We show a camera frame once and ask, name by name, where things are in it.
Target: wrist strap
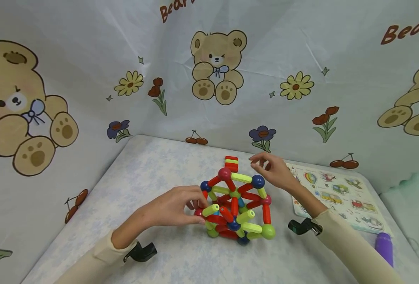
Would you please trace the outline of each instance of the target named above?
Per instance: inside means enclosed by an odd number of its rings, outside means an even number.
[[[308,230],[312,230],[316,236],[323,232],[323,227],[318,224],[315,224],[309,218],[305,218],[302,223],[297,222],[295,220],[291,220],[288,223],[288,228],[297,235],[302,235],[306,233]]]
[[[156,254],[157,250],[153,243],[142,248],[140,242],[137,242],[137,245],[124,257],[124,262],[126,262],[129,257],[138,262],[146,262]]]

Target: fabric backdrop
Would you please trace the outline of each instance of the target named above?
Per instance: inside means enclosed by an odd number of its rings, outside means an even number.
[[[0,283],[125,141],[419,171],[419,0],[0,0]]]

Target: bear's eye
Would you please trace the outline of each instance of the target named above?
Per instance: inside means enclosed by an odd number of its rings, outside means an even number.
[[[3,108],[3,107],[5,107],[5,106],[6,106],[6,102],[5,102],[5,101],[1,101],[1,100],[0,100],[0,107],[2,107],[2,108]]]

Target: yellow flower print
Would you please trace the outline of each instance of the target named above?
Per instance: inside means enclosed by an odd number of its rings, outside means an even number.
[[[127,71],[126,78],[119,80],[119,84],[115,87],[118,96],[130,96],[132,93],[138,92],[138,88],[143,86],[143,75],[138,74],[137,71],[133,73]]]
[[[293,76],[288,76],[287,82],[280,84],[280,88],[283,90],[280,95],[287,96],[287,99],[301,99],[303,95],[310,94],[310,88],[314,86],[314,83],[310,80],[310,75],[305,75],[301,71],[297,72],[296,79]]]

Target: small star print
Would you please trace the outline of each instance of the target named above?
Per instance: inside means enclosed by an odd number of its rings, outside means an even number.
[[[325,67],[325,68],[323,69],[323,71],[322,71],[323,76],[326,76],[326,73],[327,73],[328,71],[329,71],[329,69]]]

